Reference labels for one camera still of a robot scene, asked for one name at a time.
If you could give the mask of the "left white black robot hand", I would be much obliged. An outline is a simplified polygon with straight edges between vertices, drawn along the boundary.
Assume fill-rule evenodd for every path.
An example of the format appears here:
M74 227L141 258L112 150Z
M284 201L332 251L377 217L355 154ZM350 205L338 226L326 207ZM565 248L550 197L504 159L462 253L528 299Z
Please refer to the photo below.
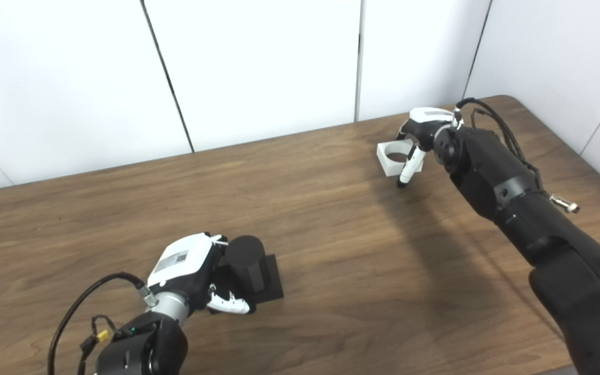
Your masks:
M220 313L255 313L255 304L227 290L215 275L227 245L226 237L208 232L167 245L147 278L147 286L158 301L152 311L182 321L206 308Z

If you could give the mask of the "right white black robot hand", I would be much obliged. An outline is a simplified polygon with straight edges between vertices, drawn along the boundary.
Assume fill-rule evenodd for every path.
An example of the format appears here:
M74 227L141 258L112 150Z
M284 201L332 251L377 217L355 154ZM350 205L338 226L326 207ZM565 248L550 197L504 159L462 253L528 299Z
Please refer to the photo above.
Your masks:
M398 129L396 141L411 137L414 141L407 153L402 172L397 179L397 187L405 188L415 173L421 171L424 157L433 151L436 136L440 131L464 125L460 110L448 111L436 107L417 107L410 110L408 119Z

